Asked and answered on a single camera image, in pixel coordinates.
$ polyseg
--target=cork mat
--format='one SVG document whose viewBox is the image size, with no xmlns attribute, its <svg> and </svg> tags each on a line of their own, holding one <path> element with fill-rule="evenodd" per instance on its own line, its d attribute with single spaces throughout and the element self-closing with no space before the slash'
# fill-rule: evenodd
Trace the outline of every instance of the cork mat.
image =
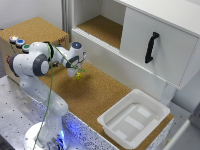
<svg viewBox="0 0 200 150">
<path fill-rule="evenodd" d="M 65 99 L 72 113 L 122 150 L 120 145 L 104 133 L 97 118 L 131 92 L 131 89 L 89 63 L 85 63 L 83 69 L 88 72 L 82 73 L 82 78 L 76 80 L 68 77 L 66 68 L 53 68 L 53 90 Z M 51 72 L 49 71 L 46 76 L 40 77 L 40 79 L 50 86 Z M 172 119 L 172 115 L 167 116 L 137 150 L 146 149 Z"/>
<path fill-rule="evenodd" d="M 12 27 L 0 31 L 0 36 L 8 43 L 10 36 L 17 35 L 20 39 L 25 39 L 26 44 L 33 42 L 54 42 L 68 34 L 55 27 L 40 17 L 35 17 Z"/>
<path fill-rule="evenodd" d="M 120 49 L 123 26 L 103 16 L 98 16 L 77 26 L 85 32 Z"/>
</svg>

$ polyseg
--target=door handle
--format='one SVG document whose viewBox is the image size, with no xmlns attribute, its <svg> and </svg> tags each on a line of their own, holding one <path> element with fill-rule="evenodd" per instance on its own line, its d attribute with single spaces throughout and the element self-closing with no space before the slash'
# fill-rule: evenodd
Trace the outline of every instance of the door handle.
<svg viewBox="0 0 200 150">
<path fill-rule="evenodd" d="M 153 32 L 153 36 L 149 40 L 148 48 L 147 48 L 147 53 L 145 56 L 145 63 L 148 64 L 150 61 L 153 60 L 153 57 L 151 56 L 152 50 L 153 50 L 153 45 L 154 45 L 154 40 L 157 39 L 160 35 L 156 32 Z"/>
</svg>

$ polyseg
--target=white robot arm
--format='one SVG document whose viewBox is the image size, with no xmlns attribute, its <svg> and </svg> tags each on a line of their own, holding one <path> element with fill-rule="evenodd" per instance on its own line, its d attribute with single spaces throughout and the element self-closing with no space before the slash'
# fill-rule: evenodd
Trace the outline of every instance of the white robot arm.
<svg viewBox="0 0 200 150">
<path fill-rule="evenodd" d="M 50 54 L 52 62 L 57 61 L 68 68 L 68 75 L 70 77 L 73 77 L 78 69 L 81 69 L 86 58 L 86 53 L 83 52 L 83 47 L 78 42 L 72 43 L 69 51 L 62 47 L 56 48 L 50 44 L 48 45 L 42 42 L 32 43 L 29 48 L 29 54 L 14 55 L 9 60 L 10 69 L 21 79 L 21 89 L 28 96 L 43 103 L 45 106 L 48 103 L 50 89 L 38 77 L 47 74 Z M 52 138 L 59 135 L 63 130 L 62 116 L 67 114 L 67 112 L 67 103 L 55 92 L 52 92 L 45 124 L 41 129 L 37 142 L 39 147 L 49 149 L 47 143 L 52 141 Z"/>
</svg>

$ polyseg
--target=brown box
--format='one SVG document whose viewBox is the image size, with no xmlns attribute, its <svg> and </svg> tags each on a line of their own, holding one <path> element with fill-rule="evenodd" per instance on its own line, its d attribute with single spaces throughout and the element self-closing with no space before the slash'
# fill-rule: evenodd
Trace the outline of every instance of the brown box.
<svg viewBox="0 0 200 150">
<path fill-rule="evenodd" d="M 5 71 L 17 83 L 20 79 L 15 77 L 8 63 L 12 55 L 23 52 L 21 49 L 16 48 L 16 45 L 10 44 L 9 39 L 12 35 L 17 35 L 19 39 L 25 40 L 26 44 L 49 41 L 54 45 L 60 44 L 69 49 L 69 35 L 40 17 L 32 18 L 0 31 L 0 50 Z"/>
</svg>

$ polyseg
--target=cable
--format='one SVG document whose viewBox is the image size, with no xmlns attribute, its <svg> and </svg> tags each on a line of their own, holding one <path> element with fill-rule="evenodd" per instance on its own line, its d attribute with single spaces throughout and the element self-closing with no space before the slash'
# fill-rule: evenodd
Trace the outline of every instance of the cable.
<svg viewBox="0 0 200 150">
<path fill-rule="evenodd" d="M 80 68 L 74 66 L 69 60 L 67 60 L 67 58 L 60 52 L 60 50 L 59 50 L 55 45 L 53 45 L 53 44 L 51 44 L 51 45 L 64 57 L 64 59 L 65 59 L 75 70 L 77 69 L 78 71 L 87 72 L 87 70 L 85 70 L 85 69 L 80 69 Z"/>
<path fill-rule="evenodd" d="M 45 115 L 44 115 L 44 118 L 43 118 L 43 120 L 42 120 L 42 124 L 41 124 L 41 126 L 40 126 L 40 130 L 39 130 L 39 132 L 38 132 L 38 134 L 37 134 L 37 138 L 36 138 L 36 140 L 35 140 L 35 144 L 34 144 L 33 150 L 35 149 L 35 145 L 36 145 L 37 140 L 38 140 L 38 137 L 39 137 L 39 135 L 40 135 L 40 131 L 41 131 L 41 129 L 42 129 L 42 126 L 43 126 L 43 124 L 44 124 L 44 120 L 45 120 L 45 118 L 46 118 L 46 116 L 47 116 L 47 113 L 48 113 L 48 110 L 49 110 L 50 97 L 51 97 L 51 91 L 52 91 L 52 85 L 53 85 L 52 58 L 51 58 L 51 51 L 50 51 L 50 47 L 49 47 L 49 44 L 48 44 L 48 43 L 47 43 L 47 47 L 48 47 L 48 51 L 49 51 L 49 55 L 50 55 L 50 62 L 51 62 L 51 85 L 50 85 L 50 92 L 49 92 L 49 96 L 48 96 L 47 110 L 46 110 Z"/>
</svg>

